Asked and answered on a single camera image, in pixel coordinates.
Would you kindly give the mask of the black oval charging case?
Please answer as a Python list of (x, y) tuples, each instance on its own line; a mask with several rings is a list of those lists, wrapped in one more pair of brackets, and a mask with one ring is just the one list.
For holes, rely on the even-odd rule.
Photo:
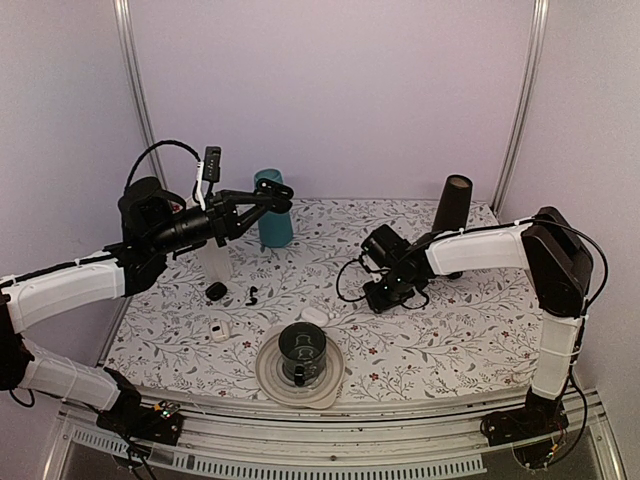
[(294, 190), (282, 183), (269, 179), (259, 179), (256, 193), (268, 211), (275, 214), (288, 213), (292, 207)]

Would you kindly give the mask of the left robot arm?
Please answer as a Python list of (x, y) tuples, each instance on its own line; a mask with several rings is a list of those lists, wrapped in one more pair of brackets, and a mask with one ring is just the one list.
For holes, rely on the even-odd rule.
[(118, 201), (123, 239), (89, 257), (1, 280), (1, 388), (31, 389), (109, 412), (128, 434), (148, 426), (148, 412), (126, 379), (88, 367), (46, 349), (27, 346), (23, 334), (58, 314), (150, 289), (169, 256), (219, 246), (241, 237), (268, 212), (286, 213), (293, 190), (261, 180), (251, 192), (221, 190), (203, 205), (188, 207), (180, 196), (145, 177), (126, 187)]

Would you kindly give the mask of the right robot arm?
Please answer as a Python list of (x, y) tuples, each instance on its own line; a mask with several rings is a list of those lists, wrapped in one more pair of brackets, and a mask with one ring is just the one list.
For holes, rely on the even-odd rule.
[(361, 245), (359, 263), (371, 260), (370, 271), (380, 277), (364, 284), (363, 296), (372, 311), (383, 313), (439, 276), (500, 268), (527, 271), (543, 327), (537, 368), (516, 422), (524, 435), (537, 436), (555, 420), (596, 298), (589, 291), (593, 257), (587, 240), (554, 207), (509, 224), (427, 233), (415, 242), (383, 225)]

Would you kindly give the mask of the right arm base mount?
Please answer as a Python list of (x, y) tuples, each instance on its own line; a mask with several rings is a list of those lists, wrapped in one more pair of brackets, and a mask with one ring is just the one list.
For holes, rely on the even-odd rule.
[(480, 423), (480, 433), (490, 446), (496, 446), (560, 432), (568, 426), (568, 418), (562, 409), (549, 412), (542, 407), (520, 407), (485, 415)]

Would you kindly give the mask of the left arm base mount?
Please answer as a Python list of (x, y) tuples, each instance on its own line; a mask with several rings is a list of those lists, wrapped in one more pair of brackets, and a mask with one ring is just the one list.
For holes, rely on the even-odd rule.
[(141, 405), (114, 406), (98, 414), (96, 425), (126, 438), (176, 446), (182, 432), (184, 416), (166, 413)]

